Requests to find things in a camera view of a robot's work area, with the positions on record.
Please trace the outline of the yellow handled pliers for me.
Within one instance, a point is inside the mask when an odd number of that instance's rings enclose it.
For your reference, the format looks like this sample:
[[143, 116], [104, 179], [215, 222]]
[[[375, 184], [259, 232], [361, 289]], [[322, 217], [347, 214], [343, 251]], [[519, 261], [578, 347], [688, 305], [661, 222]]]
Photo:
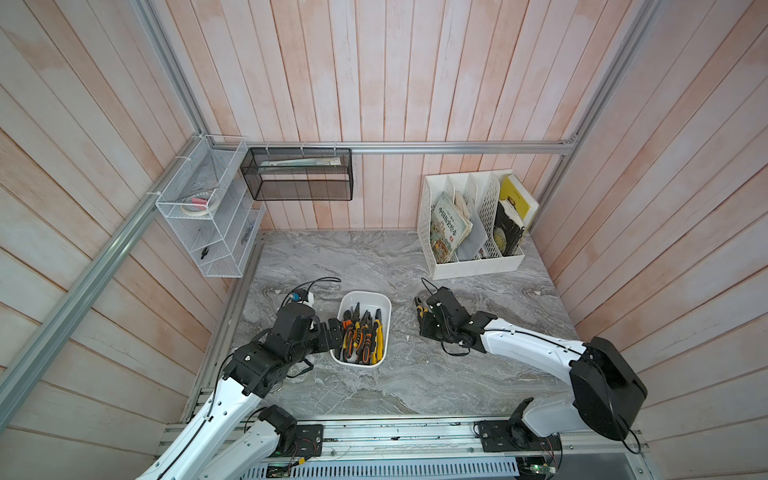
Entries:
[[429, 305], [422, 300], [420, 297], [414, 298], [414, 303], [417, 309], [417, 315], [419, 319], [424, 319], [426, 315], [430, 312]]

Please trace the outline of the yellow black combination pliers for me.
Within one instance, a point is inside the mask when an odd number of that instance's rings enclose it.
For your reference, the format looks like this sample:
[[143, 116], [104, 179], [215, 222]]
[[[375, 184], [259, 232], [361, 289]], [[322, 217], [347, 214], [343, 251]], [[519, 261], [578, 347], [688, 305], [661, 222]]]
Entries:
[[384, 332], [382, 325], [382, 310], [377, 309], [374, 315], [373, 327], [372, 327], [372, 342], [371, 342], [371, 356], [370, 365], [378, 364], [384, 353]]

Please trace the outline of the white plastic storage box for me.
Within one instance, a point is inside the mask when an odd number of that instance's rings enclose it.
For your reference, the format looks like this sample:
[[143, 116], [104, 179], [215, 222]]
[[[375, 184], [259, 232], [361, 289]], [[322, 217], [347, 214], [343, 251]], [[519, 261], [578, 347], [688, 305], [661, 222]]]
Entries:
[[331, 358], [342, 366], [373, 369], [386, 358], [392, 304], [387, 296], [367, 291], [347, 293], [339, 307], [342, 346]]

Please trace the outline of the orange black long-nose pliers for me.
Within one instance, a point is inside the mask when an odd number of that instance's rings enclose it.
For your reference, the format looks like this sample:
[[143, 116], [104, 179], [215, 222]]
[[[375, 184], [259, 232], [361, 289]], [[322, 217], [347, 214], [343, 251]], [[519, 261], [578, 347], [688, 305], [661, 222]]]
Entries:
[[366, 311], [363, 315], [361, 328], [360, 328], [360, 342], [358, 345], [358, 357], [357, 363], [361, 365], [369, 365], [371, 356], [371, 342], [372, 342], [372, 327], [373, 320], [369, 311]]

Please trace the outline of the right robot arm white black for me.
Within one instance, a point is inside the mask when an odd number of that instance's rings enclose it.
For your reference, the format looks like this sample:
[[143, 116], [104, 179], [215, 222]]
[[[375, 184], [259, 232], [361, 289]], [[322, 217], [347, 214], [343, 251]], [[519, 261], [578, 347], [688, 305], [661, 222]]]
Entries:
[[639, 376], [607, 339], [588, 342], [537, 333], [484, 311], [469, 313], [453, 292], [440, 287], [415, 298], [421, 336], [442, 346], [516, 360], [568, 385], [557, 395], [522, 400], [506, 421], [480, 421], [486, 452], [533, 451], [557, 444], [564, 432], [590, 429], [625, 443], [648, 396]]

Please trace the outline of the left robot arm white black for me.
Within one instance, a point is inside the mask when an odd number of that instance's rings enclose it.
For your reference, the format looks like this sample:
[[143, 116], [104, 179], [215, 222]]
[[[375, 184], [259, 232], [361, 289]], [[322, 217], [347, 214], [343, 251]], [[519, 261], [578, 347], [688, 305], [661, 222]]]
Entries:
[[321, 321], [303, 302], [280, 307], [273, 326], [237, 348], [211, 396], [142, 479], [198, 479], [235, 427], [308, 356], [342, 345], [342, 322]]

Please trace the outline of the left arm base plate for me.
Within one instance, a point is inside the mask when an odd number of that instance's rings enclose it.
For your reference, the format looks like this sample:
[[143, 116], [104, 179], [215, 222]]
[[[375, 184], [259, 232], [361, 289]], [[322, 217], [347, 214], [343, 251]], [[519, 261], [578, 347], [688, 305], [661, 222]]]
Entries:
[[322, 455], [323, 434], [322, 424], [299, 424], [289, 427], [278, 436], [277, 448], [269, 458], [319, 457]]

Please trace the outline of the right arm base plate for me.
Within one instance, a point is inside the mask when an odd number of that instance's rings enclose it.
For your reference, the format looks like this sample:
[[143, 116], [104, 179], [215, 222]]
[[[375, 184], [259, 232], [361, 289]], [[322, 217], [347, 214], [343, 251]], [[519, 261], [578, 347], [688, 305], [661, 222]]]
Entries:
[[558, 435], [539, 437], [523, 423], [510, 420], [479, 421], [474, 424], [474, 432], [486, 453], [537, 451], [558, 453], [562, 447], [562, 441]]

